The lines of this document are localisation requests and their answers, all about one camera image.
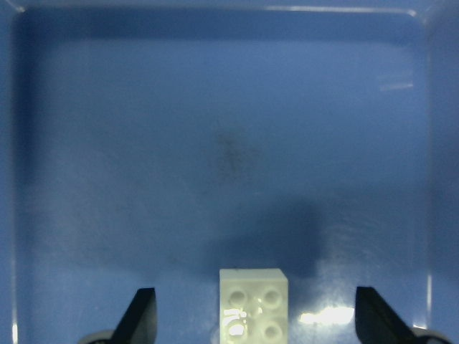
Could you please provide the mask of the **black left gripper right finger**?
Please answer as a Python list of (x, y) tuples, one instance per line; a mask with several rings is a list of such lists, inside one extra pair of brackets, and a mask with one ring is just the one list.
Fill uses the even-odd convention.
[(373, 287), (357, 287), (355, 330), (360, 343), (423, 343)]

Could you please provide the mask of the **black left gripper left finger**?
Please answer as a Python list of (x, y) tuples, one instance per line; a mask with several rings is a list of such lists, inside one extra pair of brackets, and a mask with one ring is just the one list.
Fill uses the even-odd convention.
[(155, 343), (158, 330), (156, 293), (138, 289), (109, 339), (109, 343)]

